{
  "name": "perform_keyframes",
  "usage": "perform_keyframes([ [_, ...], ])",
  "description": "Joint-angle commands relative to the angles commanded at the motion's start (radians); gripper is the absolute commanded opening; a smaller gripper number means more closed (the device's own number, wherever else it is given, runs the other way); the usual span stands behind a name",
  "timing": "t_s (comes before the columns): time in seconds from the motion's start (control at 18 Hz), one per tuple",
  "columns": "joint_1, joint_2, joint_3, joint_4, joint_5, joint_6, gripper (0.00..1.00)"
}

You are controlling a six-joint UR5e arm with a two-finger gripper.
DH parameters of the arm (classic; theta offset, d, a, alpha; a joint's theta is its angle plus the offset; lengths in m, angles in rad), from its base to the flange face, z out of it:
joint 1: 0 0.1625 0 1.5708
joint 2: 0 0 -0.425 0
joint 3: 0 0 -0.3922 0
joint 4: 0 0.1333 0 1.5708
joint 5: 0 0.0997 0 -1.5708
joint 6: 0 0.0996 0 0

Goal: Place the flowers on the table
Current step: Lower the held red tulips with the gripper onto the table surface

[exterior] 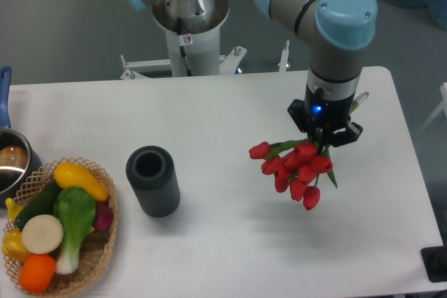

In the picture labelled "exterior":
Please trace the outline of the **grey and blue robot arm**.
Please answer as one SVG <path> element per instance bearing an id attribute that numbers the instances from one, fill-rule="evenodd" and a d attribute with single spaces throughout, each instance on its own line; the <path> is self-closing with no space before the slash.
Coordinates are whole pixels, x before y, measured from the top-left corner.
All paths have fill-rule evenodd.
<path id="1" fill-rule="evenodd" d="M 175 77 L 218 75 L 220 28 L 228 0 L 126 0 L 136 10 L 150 8 L 165 31 Z M 376 31 L 376 0 L 254 0 L 311 48 L 303 100 L 288 113 L 295 125 L 322 147 L 355 142 L 362 127 L 350 113 L 362 71 L 362 56 Z"/>

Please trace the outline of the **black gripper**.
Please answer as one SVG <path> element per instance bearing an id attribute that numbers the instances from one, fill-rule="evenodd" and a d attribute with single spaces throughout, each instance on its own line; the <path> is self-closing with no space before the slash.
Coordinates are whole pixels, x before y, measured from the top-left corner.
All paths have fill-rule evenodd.
<path id="1" fill-rule="evenodd" d="M 295 99 L 288 113 L 298 129 L 322 147 L 356 142 L 361 125 L 351 121 L 351 106 L 360 77 L 336 82 L 308 70 L 305 97 Z"/>

